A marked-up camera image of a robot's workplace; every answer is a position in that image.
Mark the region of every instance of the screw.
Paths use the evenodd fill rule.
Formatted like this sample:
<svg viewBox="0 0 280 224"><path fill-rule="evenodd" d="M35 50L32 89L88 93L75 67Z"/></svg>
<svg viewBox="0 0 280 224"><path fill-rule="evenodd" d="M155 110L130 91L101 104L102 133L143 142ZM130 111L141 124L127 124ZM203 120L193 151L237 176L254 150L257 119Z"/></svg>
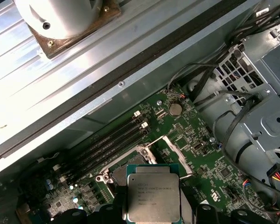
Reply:
<svg viewBox="0 0 280 224"><path fill-rule="evenodd" d="M145 149L143 149L141 152L142 152L143 155L147 154L147 151Z"/></svg>
<svg viewBox="0 0 280 224"><path fill-rule="evenodd" d="M210 210L210 206L204 205L204 206L202 206L202 209L203 209L203 210Z"/></svg>
<svg viewBox="0 0 280 224"><path fill-rule="evenodd" d="M247 212L245 212L245 211L238 211L238 214L240 216L247 216L248 215Z"/></svg>
<svg viewBox="0 0 280 224"><path fill-rule="evenodd" d="M214 137L210 137L210 142L211 143L215 142L215 138Z"/></svg>
<svg viewBox="0 0 280 224"><path fill-rule="evenodd" d="M118 85L119 85L119 87L124 87L124 86L125 86L125 82L124 82L124 81L120 81L120 82L118 83Z"/></svg>
<svg viewBox="0 0 280 224"><path fill-rule="evenodd" d="M48 46L49 46L49 47L52 47L53 45L54 45L54 41L49 41L49 42L48 42Z"/></svg>
<svg viewBox="0 0 280 224"><path fill-rule="evenodd" d="M51 27L51 24L49 24L48 22L44 22L42 25L43 29L50 29L50 27Z"/></svg>

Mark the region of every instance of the microchip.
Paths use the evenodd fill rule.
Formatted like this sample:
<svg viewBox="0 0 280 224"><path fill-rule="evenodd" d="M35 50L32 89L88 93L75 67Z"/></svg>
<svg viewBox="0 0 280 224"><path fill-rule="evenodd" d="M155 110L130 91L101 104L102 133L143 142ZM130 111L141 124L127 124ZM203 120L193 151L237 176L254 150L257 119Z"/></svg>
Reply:
<svg viewBox="0 0 280 224"><path fill-rule="evenodd" d="M60 202L57 202L56 203L56 206L59 208L61 206L61 203Z"/></svg>
<svg viewBox="0 0 280 224"><path fill-rule="evenodd" d="M184 137L180 138L179 140L175 141L175 143L178 145L180 149L186 147L188 145L187 141Z"/></svg>
<svg viewBox="0 0 280 224"><path fill-rule="evenodd" d="M97 200L95 197L92 198L92 199L90 199L90 203L91 203L91 204L95 204L97 201L98 201L98 200Z"/></svg>
<svg viewBox="0 0 280 224"><path fill-rule="evenodd" d="M222 174L222 176L223 176L224 178L226 178L226 177L230 174L230 171L229 171L229 169L226 167L226 168L222 169L222 170L220 171L220 173Z"/></svg>
<svg viewBox="0 0 280 224"><path fill-rule="evenodd" d="M112 173L112 177L119 186L126 186L126 167L129 164L146 164L142 155L136 155L132 159L130 159L125 165L118 167Z"/></svg>
<svg viewBox="0 0 280 224"><path fill-rule="evenodd" d="M83 192L85 192L85 193L90 190L91 190L91 188L88 185L83 188Z"/></svg>
<svg viewBox="0 0 280 224"><path fill-rule="evenodd" d="M203 174L203 173L204 173L204 172L203 172L203 169L199 168L199 169L197 170L197 173L198 173L199 175Z"/></svg>
<svg viewBox="0 0 280 224"><path fill-rule="evenodd" d="M93 197L93 196L94 196L94 194L93 194L92 191L90 191L90 192L88 192L88 193L86 194L86 197L87 197L87 198L91 198L91 197Z"/></svg>

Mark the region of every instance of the ram slot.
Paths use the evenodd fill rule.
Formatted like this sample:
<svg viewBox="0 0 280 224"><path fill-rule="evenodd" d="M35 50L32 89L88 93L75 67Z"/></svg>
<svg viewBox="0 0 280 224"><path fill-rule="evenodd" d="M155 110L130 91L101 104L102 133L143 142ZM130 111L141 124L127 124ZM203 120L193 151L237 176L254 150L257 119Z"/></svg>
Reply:
<svg viewBox="0 0 280 224"><path fill-rule="evenodd" d="M129 132L135 126L138 126L141 120L139 119L129 119L129 123L121 124L120 126L113 129L108 134L104 135L104 137L100 138L99 140L95 141L90 148L84 150L79 156L72 158L69 162L67 162L63 168L66 169L68 166L75 164L77 161L80 161L82 158L89 157L93 151L96 149L104 147L112 142L114 139L118 138L122 135L122 133Z"/></svg>
<svg viewBox="0 0 280 224"><path fill-rule="evenodd" d="M123 140L128 139L129 136L134 135L140 130L140 126L136 126L133 129L129 130L129 132L124 133L124 135L119 136L113 142L109 143L107 146L97 149L97 151L93 152L92 154L88 155L88 157L78 161L76 164L72 165L71 167L67 167L68 170L65 174L76 172L77 170L81 170L81 167L87 166L89 163L95 161L100 155L107 153L110 149L116 147L120 144Z"/></svg>
<svg viewBox="0 0 280 224"><path fill-rule="evenodd" d="M74 183L75 181L79 180L83 176L90 173L93 169L99 167L109 159L111 159L113 156L118 154L121 150L125 149L126 147L132 145L133 143L140 140L145 134L147 134L147 130L140 130L133 136L130 136L129 139L125 140L121 144L117 145L115 148L110 150L109 153L101 155L96 161L94 161L92 164L89 164L85 168L81 169L79 172L76 172L73 174L73 176L69 177L69 183Z"/></svg>

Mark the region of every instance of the metal panel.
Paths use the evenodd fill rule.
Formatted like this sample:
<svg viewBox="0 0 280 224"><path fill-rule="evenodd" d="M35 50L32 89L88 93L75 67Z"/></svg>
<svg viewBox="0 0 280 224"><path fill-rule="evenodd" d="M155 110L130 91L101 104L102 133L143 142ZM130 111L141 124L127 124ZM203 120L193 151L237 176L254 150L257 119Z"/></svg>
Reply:
<svg viewBox="0 0 280 224"><path fill-rule="evenodd" d="M274 29L280 32L280 25ZM247 37L243 54L264 82L280 95L280 35L274 38L271 30Z"/></svg>
<svg viewBox="0 0 280 224"><path fill-rule="evenodd" d="M243 120L242 127L258 149L280 147L280 98L273 95L262 101Z"/></svg>
<svg viewBox="0 0 280 224"><path fill-rule="evenodd" d="M246 1L244 4L225 14L208 27L197 32L191 38L126 78L124 80L125 86L120 87L117 85L112 87L68 118L18 149L12 155L0 160L0 171L28 153L30 153L29 155L33 155L37 151L42 151L42 147L40 146L42 143L90 112L97 110L94 113L94 117L90 117L94 120L108 122L139 101L147 98L162 88L180 67L189 61L200 60L205 55L210 56L222 44L226 34L243 19L245 16L244 12L253 7L257 2L257 0Z"/></svg>
<svg viewBox="0 0 280 224"><path fill-rule="evenodd" d="M120 18L48 60L6 0L0 5L0 21L6 20L0 23L0 144L218 2L132 0Z"/></svg>

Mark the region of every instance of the green circuit board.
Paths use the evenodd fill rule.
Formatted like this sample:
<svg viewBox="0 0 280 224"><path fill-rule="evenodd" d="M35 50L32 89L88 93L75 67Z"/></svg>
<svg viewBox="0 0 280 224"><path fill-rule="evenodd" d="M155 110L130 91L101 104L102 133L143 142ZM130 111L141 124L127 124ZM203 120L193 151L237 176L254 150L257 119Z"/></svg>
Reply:
<svg viewBox="0 0 280 224"><path fill-rule="evenodd" d="M175 86L174 92L182 94L179 86ZM179 116L173 116L169 110L172 104L181 106L182 111ZM118 119L101 129L95 135L84 140L69 151L82 151L89 147L99 136L106 135L110 130L116 128L120 123L132 117L136 111L139 111L147 121L150 132L139 141L122 149L118 154L113 156L101 166L95 168L84 178L77 181L77 185L73 190L69 190L68 186L57 187L56 190L50 191L47 199L43 203L56 204L57 201L68 201L67 206L62 207L78 207L71 203L73 197L80 195L80 204L87 212L91 212L98 203L111 203L112 194L103 182L97 182L95 177L101 169L116 158L122 156L131 148L137 145L151 143L161 136L167 136L170 142L176 146L186 159L187 164L193 171L193 175L187 178L186 170L179 162L178 155L172 151L168 143L163 139L156 141L150 148L157 163L179 163L180 177L182 187L189 189L190 194L198 203L209 203L216 206L226 214L234 209L246 208L253 210L245 203L242 193L242 182L237 170L233 168L222 156L221 150L217 143L211 143L212 137L210 129L200 116L193 103L188 98L180 98L175 95L168 95L166 90L161 90L154 94L135 108L131 109ZM133 158L138 158L139 153L136 151L119 160L116 164L109 167L112 174L113 171L126 164L133 163ZM94 194L96 202L91 202L84 195L84 188L91 186L92 194ZM262 206L262 201L249 188L249 197L251 201L258 206Z"/></svg>

